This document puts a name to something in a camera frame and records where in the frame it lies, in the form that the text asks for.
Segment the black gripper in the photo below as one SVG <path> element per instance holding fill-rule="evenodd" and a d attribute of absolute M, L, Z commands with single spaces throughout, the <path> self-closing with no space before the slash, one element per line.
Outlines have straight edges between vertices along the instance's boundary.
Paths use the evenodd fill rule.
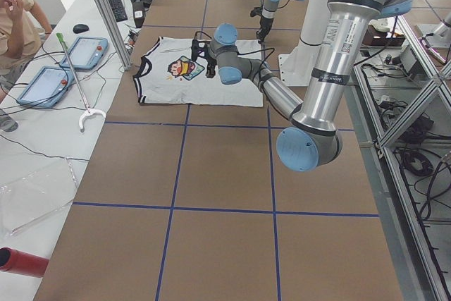
<path fill-rule="evenodd" d="M 204 59 L 207 61 L 206 77 L 214 78 L 216 75 L 216 66 L 217 66 L 216 59 L 214 57 L 212 57 L 209 54 L 209 52 L 204 53 Z"/>
<path fill-rule="evenodd" d="M 256 32 L 256 37 L 257 37 L 258 43 L 264 43 L 264 41 L 267 40 L 269 32 L 271 31 L 273 19 L 260 17 L 259 23 L 260 23 L 260 28 Z"/>

